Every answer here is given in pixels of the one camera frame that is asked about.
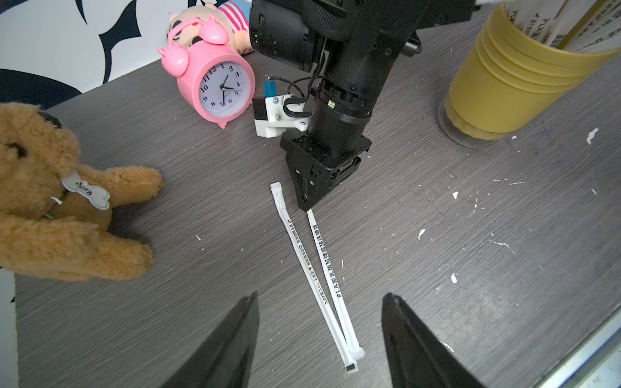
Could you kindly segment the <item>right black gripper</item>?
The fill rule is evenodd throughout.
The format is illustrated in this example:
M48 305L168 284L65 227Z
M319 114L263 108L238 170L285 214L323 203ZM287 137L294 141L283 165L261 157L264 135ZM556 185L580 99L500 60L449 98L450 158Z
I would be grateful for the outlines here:
M357 171L371 141L362 136L353 150L334 150L312 140L306 132L289 130L281 135L280 145L286 152L298 206L307 212L320 201L320 193L331 192Z

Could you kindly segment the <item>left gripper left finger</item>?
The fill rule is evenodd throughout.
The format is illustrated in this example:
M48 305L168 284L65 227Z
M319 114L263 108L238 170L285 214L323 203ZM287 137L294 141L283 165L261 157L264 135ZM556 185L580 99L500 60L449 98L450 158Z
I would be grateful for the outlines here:
M164 387L246 387L260 327L256 292L241 298Z

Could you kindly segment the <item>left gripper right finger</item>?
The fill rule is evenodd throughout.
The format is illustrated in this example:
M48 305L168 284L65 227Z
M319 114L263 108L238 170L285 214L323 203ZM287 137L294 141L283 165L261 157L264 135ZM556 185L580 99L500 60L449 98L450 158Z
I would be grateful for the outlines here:
M383 297L382 328L394 387L482 387L400 296Z

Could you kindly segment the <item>white straw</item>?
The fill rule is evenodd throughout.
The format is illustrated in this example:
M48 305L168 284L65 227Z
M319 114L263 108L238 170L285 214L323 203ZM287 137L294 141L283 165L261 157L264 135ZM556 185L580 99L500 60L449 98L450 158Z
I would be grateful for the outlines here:
M349 312L344 303L341 287L338 284L337 276L334 273L334 269L332 266L332 261L328 255L327 247L324 243L319 225L315 219L313 211L308 210L307 216L311 229L313 231L313 237L315 240L317 251L320 254L320 258L322 260L323 273L328 283L334 307L336 308L336 313L344 334L344 340L353 359L356 361L360 361L362 360L362 358L365 357L365 350L360 346L358 342L356 333L354 331L354 326L349 316Z
M357 373L357 371L359 371L358 364L352 357L349 349L347 348L345 337L341 332L334 313L332 312L332 309L328 302L328 298L325 295L325 292L323 292L319 278L317 277L315 270L312 267L311 261L308 258L306 250L302 245L302 241L299 238L294 224L289 217L286 209L286 202L281 190L281 184L279 182L270 184L270 190L273 195L273 200L276 205L279 217L281 218L281 221L286 228L295 254L299 259L302 270L304 271L309 286L311 287L311 290L315 296L315 300L317 301L326 325L328 326L328 330L330 331L330 334L341 356L341 360L344 364L344 371L346 374Z

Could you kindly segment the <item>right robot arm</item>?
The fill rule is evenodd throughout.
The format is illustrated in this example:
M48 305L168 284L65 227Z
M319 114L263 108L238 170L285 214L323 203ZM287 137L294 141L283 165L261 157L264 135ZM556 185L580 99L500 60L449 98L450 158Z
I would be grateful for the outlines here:
M363 132L400 55L422 46L417 31L468 21L478 1L255 1L252 48L311 74L306 131L281 136L301 210L357 170L371 142Z

